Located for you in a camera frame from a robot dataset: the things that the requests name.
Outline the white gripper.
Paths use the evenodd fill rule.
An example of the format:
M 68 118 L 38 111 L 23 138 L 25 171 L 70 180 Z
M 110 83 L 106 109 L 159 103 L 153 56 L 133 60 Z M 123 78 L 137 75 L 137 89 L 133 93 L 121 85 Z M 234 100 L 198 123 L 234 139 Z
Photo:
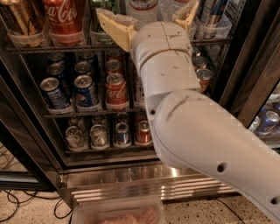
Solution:
M 138 32 L 133 17 L 115 14 L 110 10 L 96 9 L 100 27 L 130 56 L 140 70 L 147 60 L 166 51 L 179 51 L 192 55 L 192 46 L 187 32 L 200 0 L 189 0 L 173 15 L 173 22 L 154 22 L 143 26 Z

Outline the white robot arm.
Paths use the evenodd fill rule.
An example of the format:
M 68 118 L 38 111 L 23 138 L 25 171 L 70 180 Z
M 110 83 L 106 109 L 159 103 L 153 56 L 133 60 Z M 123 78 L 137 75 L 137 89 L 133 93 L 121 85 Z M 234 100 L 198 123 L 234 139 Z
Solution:
M 219 180 L 280 224 L 280 155 L 200 92 L 187 33 L 198 5 L 189 0 L 172 21 L 143 27 L 110 10 L 96 13 L 101 28 L 131 55 L 160 160 Z

